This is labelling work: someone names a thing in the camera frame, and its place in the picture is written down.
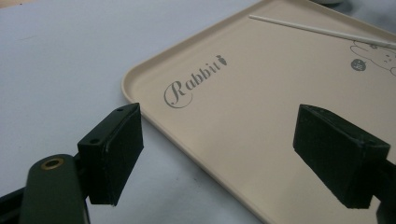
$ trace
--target screw hole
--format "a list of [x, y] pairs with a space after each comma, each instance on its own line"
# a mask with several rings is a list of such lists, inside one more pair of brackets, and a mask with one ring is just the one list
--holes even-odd
[[51, 159], [49, 161], [45, 161], [43, 164], [41, 164], [41, 169], [52, 170], [52, 169], [60, 167], [62, 164], [64, 164], [64, 159], [55, 158], [55, 159]]
[[92, 140], [90, 141], [91, 144], [96, 144], [96, 143], [98, 143], [98, 142], [99, 142], [99, 139], [97, 139], [97, 138], [94, 138], [94, 139], [92, 139]]

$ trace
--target printed logo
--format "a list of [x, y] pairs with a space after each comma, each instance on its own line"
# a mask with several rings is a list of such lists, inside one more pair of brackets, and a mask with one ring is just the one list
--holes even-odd
[[366, 63], [360, 59], [355, 59], [350, 64], [350, 66], [356, 71], [364, 71], [366, 70]]
[[184, 81], [172, 82], [163, 93], [166, 104], [172, 108], [184, 108], [192, 102], [192, 92], [199, 85], [205, 83], [215, 74], [218, 74], [221, 67], [227, 66], [227, 62], [221, 55], [216, 56], [217, 60], [213, 63], [206, 63], [205, 66], [191, 75]]

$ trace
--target beige tray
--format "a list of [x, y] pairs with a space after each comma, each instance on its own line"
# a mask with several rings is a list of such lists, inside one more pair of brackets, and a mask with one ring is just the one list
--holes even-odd
[[309, 104], [396, 146], [394, 51], [248, 15], [396, 40], [308, 1], [263, 1], [134, 67], [124, 95], [262, 220], [376, 223], [376, 198], [370, 209], [346, 209], [292, 140], [299, 104]]

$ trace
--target gray surface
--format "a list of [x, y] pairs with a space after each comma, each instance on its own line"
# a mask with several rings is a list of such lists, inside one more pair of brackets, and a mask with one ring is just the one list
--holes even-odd
[[[0, 195], [29, 168], [127, 104], [133, 66], [256, 0], [37, 0], [0, 9]], [[395, 2], [333, 6], [396, 32]], [[119, 205], [89, 205], [92, 223], [260, 223], [143, 120], [145, 149]]]

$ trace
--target black clamp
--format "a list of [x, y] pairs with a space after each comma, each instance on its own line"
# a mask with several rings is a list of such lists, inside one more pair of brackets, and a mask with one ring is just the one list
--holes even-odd
[[26, 187], [0, 198], [0, 223], [90, 223], [87, 196], [117, 205], [142, 149], [139, 104], [114, 110], [78, 142], [75, 157], [34, 164]]
[[390, 145], [333, 112], [300, 105], [293, 146], [347, 208], [368, 208], [375, 196], [380, 224], [396, 223], [396, 166]]

